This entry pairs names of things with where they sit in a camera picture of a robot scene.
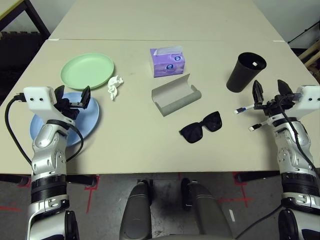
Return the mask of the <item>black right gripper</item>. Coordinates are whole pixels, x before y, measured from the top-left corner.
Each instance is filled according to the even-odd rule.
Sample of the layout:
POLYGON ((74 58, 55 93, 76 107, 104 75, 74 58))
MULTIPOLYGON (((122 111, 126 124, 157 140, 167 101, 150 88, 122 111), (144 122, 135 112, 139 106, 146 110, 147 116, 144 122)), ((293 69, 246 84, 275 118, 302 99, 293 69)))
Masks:
POLYGON ((252 86, 254 109, 262 110, 267 117, 281 114, 284 110, 289 110, 295 105, 295 103, 291 101, 294 98, 294 94, 289 85, 285 81, 278 79, 277 86, 278 92, 283 99, 281 101, 272 99, 266 104, 263 104, 264 97, 262 85, 255 80, 252 86))

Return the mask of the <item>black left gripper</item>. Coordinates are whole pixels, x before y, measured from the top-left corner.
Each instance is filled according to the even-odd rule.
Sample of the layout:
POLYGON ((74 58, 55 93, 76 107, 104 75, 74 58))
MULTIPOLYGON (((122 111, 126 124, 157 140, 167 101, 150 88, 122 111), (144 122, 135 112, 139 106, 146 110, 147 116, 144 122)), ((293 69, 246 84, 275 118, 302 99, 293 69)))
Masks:
POLYGON ((81 94, 80 102, 70 102, 68 98, 63 98, 65 86, 61 85, 54 90, 56 104, 54 107, 65 117, 76 120, 80 113, 80 108, 86 109, 91 99, 91 89, 87 86, 81 94))

